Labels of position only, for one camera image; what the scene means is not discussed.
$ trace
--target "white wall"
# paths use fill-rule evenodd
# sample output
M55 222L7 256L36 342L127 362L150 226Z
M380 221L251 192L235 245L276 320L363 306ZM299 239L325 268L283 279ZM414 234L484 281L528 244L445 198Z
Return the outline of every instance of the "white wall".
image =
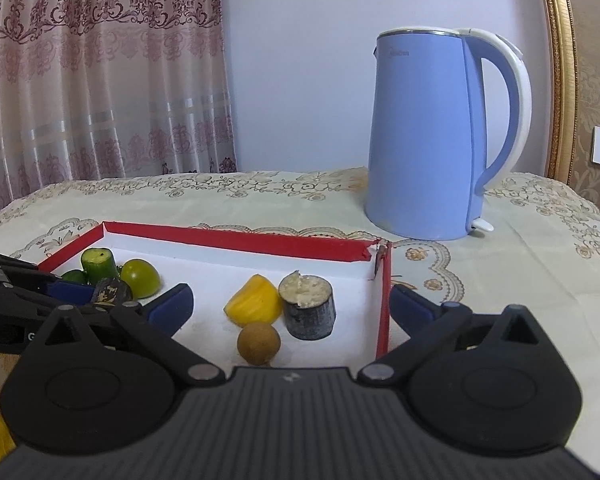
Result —
M238 167L313 171L364 166L383 30L477 27L525 55L532 129L517 170L544 173L550 105L542 0L223 0ZM509 117L504 81L486 67L490 160Z

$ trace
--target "curtain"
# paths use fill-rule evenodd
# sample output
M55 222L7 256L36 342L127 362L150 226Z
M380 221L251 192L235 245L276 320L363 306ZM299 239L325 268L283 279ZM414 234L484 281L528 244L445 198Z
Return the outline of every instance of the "curtain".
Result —
M232 171L221 0L0 0L0 209L64 180Z

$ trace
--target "ornate gold picture frame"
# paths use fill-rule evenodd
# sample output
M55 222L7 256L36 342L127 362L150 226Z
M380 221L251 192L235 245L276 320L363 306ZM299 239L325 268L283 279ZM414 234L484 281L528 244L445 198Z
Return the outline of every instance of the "ornate gold picture frame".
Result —
M568 184L578 118L578 73L570 0L544 0L551 47L552 117L545 174Z

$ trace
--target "electric kettle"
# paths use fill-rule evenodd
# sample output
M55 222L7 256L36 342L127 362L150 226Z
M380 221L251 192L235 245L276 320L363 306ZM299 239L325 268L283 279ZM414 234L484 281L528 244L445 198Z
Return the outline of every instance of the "electric kettle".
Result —
M512 169L531 122L522 53L477 28L412 27L378 36L366 216L395 235L453 240L478 228L485 188ZM502 73L509 128L487 168L482 60Z

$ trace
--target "tray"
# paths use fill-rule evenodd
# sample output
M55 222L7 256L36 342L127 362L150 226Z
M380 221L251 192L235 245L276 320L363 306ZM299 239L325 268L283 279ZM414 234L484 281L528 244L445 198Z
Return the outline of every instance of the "tray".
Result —
M333 287L336 321L331 335L318 341L298 340L288 333L281 316L273 324L282 346L272 367L344 366L356 374L387 352L391 287L387 242L103 222L40 262L40 269L56 274L79 269L80 254L88 247L111 249L117 264L131 258L149 261L160 273L160 293L188 283L194 311L173 338L227 374L248 364L236 350L240 327L223 309L254 274L278 286L284 276L299 270L322 276Z

